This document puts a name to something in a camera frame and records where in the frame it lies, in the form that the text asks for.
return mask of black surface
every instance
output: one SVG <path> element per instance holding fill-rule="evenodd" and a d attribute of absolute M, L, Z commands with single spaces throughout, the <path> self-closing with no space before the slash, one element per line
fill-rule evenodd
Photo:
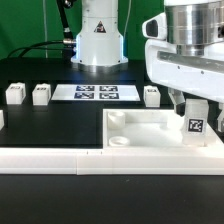
<path fill-rule="evenodd" d="M 142 97 L 143 85 L 150 84 L 144 71 L 144 62 L 131 62 L 129 71 L 108 77 L 74 72 L 61 60 L 0 61 L 0 108 L 8 118 L 0 146 L 101 147 L 102 109 L 144 108 L 142 102 L 51 102 L 34 108 L 32 90 L 43 81 L 53 88 L 58 83 L 130 83 Z M 22 106 L 7 106 L 4 91 L 15 81 L 26 83 L 27 98 Z M 170 108 L 167 89 L 159 89 L 162 107 Z M 214 123 L 217 105 L 209 103 Z M 0 175 L 0 224 L 12 223 L 223 224 L 224 177 Z"/>
<path fill-rule="evenodd" d="M 223 224 L 222 176 L 0 176 L 2 224 Z"/>
<path fill-rule="evenodd" d="M 132 61 L 129 68 L 112 74 L 93 74 L 74 70 L 60 59 L 6 59 L 0 62 L 0 106 L 6 126 L 0 133 L 4 147 L 102 148 L 103 108 L 140 108 L 142 102 L 50 101 L 47 107 L 33 106 L 32 91 L 48 83 L 136 85 L 142 97 L 143 61 Z M 26 84 L 22 105 L 6 105 L 5 91 L 10 83 Z"/>

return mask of white block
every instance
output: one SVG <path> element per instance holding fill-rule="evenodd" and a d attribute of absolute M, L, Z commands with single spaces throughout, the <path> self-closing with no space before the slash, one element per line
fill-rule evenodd
<path fill-rule="evenodd" d="M 51 86 L 48 84 L 36 85 L 32 95 L 33 105 L 47 106 L 51 98 Z"/>
<path fill-rule="evenodd" d="M 187 99 L 183 128 L 183 143 L 186 145 L 205 146 L 208 119 L 208 101 Z"/>
<path fill-rule="evenodd" d="M 0 131 L 4 127 L 4 117 L 3 117 L 3 111 L 0 110 Z"/>
<path fill-rule="evenodd" d="M 156 86 L 144 87 L 144 101 L 146 107 L 160 107 L 161 94 Z"/>
<path fill-rule="evenodd" d="M 24 83 L 12 83 L 6 90 L 7 104 L 22 104 L 26 97 L 26 88 Z"/>

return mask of green wall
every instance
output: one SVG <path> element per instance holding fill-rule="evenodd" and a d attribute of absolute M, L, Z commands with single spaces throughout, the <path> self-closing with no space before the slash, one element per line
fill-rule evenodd
<path fill-rule="evenodd" d="M 129 0 L 119 0 L 118 27 L 122 34 L 128 3 Z M 146 39 L 142 35 L 142 23 L 162 11 L 163 0 L 132 0 L 125 48 L 125 54 L 129 59 L 144 59 Z M 66 10 L 74 34 L 77 34 L 81 29 L 81 12 L 81 0 L 78 0 L 72 9 Z M 63 39 L 56 0 L 0 1 L 0 59 L 6 57 L 9 52 L 16 48 L 27 47 L 46 39 Z M 45 57 L 45 52 L 35 50 L 27 56 Z M 49 57 L 60 57 L 60 53 L 50 52 Z"/>

